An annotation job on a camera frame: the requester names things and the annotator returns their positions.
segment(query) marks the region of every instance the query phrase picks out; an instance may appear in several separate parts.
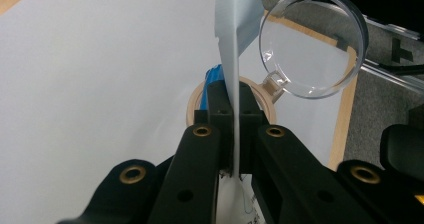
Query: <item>white backdrop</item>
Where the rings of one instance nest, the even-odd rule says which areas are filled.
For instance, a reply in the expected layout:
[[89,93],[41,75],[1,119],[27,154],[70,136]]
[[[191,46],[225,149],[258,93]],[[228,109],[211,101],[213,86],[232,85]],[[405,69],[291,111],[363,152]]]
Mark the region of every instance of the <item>white backdrop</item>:
[[[0,223],[77,217],[117,164],[175,153],[220,63],[214,0],[22,0],[0,16]],[[240,73],[261,82],[257,40]],[[327,163],[340,94],[276,103]]]

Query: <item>magnifying glass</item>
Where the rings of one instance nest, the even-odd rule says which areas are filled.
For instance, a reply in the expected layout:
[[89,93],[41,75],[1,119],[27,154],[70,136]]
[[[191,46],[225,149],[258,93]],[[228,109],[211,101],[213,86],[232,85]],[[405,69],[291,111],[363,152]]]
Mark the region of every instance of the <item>magnifying glass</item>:
[[349,0],[280,0],[260,30],[264,83],[280,95],[329,97],[357,75],[367,46],[365,20]]

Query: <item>white surface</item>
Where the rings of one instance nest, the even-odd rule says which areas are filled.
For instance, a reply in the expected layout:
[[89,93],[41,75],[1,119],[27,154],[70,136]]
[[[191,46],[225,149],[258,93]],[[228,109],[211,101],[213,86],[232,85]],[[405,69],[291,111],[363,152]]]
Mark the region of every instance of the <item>white surface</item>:
[[[219,61],[214,0],[23,0],[0,16],[0,223],[77,217],[115,165],[173,155]],[[257,41],[240,63],[262,81]],[[323,163],[338,103],[277,102]]]

